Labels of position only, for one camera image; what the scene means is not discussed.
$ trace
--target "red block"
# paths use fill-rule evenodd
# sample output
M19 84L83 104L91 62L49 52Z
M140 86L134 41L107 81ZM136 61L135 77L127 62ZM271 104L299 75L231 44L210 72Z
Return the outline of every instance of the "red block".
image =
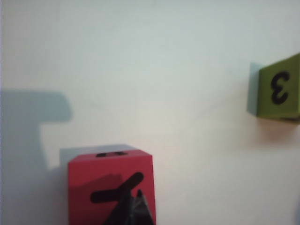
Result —
M118 202L93 203L91 194L116 189L138 172L143 180L132 195L143 192L156 224L152 155L129 150L79 155L68 163L69 225L102 225Z

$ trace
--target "black number 3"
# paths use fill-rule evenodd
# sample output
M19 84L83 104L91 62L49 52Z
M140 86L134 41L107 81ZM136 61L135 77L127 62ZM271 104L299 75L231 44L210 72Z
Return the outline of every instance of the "black number 3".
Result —
M278 96L278 93L281 92L283 89L281 85L277 84L277 81L280 78L284 79L285 81L288 81L290 79L290 75L288 72L280 72L276 74L271 81L271 88L274 90L272 94L272 102L277 105L284 103L288 97L287 92L283 93L281 97Z

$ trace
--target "red cube face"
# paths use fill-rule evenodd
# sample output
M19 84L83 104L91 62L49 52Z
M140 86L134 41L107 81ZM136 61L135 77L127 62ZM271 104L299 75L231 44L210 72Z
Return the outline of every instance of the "red cube face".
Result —
M102 225L124 182L133 196L143 192L156 224L152 155L129 150L79 155L68 163L69 225Z

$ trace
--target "green block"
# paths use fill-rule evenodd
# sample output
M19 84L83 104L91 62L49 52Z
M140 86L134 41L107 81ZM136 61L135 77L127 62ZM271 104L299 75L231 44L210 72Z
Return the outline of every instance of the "green block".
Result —
M300 122L300 53L259 71L257 116Z

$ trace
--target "wooden block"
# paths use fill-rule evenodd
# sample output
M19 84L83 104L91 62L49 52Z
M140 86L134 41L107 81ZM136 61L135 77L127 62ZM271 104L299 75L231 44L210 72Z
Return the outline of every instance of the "wooden block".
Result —
M68 163L69 225L101 225L124 186L142 190L155 223L152 155L141 150L79 155Z
M300 123L300 53L259 72L257 116Z

